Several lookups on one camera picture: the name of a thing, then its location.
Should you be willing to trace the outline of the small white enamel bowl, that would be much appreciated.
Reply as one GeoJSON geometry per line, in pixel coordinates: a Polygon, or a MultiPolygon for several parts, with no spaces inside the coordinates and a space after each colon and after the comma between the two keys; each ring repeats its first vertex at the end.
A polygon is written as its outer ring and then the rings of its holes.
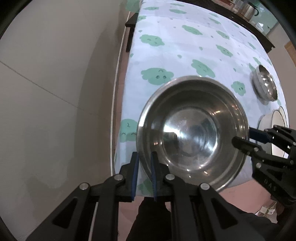
{"type": "Polygon", "coordinates": [[[287,117],[286,117],[286,114],[285,114],[285,110],[283,109],[282,106],[279,107],[278,111],[280,112],[281,116],[282,116],[282,119],[283,119],[283,122],[284,122],[284,125],[286,128],[289,127],[288,125],[288,122],[287,122],[287,117]]]}

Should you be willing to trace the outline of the steel thermos jug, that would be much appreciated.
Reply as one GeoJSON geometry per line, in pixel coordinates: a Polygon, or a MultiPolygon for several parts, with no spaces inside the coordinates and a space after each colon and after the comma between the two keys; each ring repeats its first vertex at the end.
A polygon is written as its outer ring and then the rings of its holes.
{"type": "Polygon", "coordinates": [[[248,1],[243,4],[242,8],[239,11],[239,14],[241,15],[241,17],[249,21],[253,16],[259,15],[259,10],[253,3],[248,1]]]}

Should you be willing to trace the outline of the white tissue box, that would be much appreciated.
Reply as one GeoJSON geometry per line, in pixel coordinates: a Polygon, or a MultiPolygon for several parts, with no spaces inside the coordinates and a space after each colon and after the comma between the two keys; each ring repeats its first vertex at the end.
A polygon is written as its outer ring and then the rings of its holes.
{"type": "Polygon", "coordinates": [[[260,23],[256,23],[255,27],[261,32],[263,33],[264,32],[264,29],[262,27],[262,25],[260,23]]]}

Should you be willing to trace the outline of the large white enamel bowl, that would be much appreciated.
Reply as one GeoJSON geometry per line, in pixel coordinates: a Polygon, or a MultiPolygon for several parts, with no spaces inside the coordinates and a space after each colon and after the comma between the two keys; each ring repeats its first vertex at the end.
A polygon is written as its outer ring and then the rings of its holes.
{"type": "MultiPolygon", "coordinates": [[[[279,127],[286,127],[287,120],[285,116],[282,115],[282,107],[274,110],[272,113],[264,115],[258,124],[258,129],[261,131],[272,129],[273,131],[278,131],[279,127]]],[[[262,143],[260,141],[257,142],[262,149],[267,153],[277,157],[283,158],[285,156],[285,152],[279,148],[278,146],[272,143],[262,143]]]]}

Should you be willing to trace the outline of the green cloud pattern tablecloth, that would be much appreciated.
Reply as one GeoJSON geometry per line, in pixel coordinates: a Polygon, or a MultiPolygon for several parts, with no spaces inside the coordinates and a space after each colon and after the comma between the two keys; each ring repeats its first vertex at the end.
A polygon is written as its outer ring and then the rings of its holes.
{"type": "Polygon", "coordinates": [[[123,91],[115,169],[136,150],[137,123],[151,95],[178,77],[212,78],[230,89],[242,104],[249,125],[286,108],[276,70],[259,39],[232,20],[180,1],[143,1],[139,10],[123,91]],[[275,102],[259,100],[251,75],[263,65],[278,90],[275,102]]]}

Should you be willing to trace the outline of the small steel bowl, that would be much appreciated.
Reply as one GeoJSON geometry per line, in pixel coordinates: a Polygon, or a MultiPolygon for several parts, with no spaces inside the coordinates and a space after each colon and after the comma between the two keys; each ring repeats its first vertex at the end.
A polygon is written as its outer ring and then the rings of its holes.
{"type": "Polygon", "coordinates": [[[252,80],[261,99],[271,102],[277,101],[278,90],[273,80],[273,76],[263,65],[258,65],[253,71],[252,80]]]}

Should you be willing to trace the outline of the dark wooden table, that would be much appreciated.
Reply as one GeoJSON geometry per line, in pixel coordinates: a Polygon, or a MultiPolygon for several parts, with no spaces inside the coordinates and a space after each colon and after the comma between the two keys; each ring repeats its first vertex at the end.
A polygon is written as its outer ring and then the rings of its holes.
{"type": "Polygon", "coordinates": [[[244,27],[249,32],[251,32],[260,42],[266,53],[269,53],[273,48],[275,48],[274,44],[266,37],[264,36],[259,30],[257,30],[251,23],[240,17],[239,15],[235,14],[231,10],[214,3],[213,1],[209,0],[188,0],[188,1],[182,1],[184,3],[193,4],[196,6],[200,6],[202,8],[208,9],[216,14],[222,15],[230,20],[232,20],[234,23],[238,24],[241,27],[244,27]]]}

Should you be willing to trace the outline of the light green door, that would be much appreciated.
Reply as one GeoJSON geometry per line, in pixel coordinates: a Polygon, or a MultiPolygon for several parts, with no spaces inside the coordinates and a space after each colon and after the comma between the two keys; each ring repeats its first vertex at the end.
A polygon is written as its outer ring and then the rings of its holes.
{"type": "Polygon", "coordinates": [[[258,16],[253,16],[250,23],[255,27],[256,23],[260,23],[264,29],[262,33],[264,36],[268,36],[269,32],[278,24],[278,20],[275,16],[260,2],[251,1],[259,10],[258,16]]]}

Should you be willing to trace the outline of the green plastic stool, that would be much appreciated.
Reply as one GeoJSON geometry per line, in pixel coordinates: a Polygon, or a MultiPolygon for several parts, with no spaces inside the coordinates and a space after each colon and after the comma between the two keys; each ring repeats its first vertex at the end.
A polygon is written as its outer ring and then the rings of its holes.
{"type": "Polygon", "coordinates": [[[142,0],[127,0],[125,8],[132,13],[139,13],[142,0]]]}

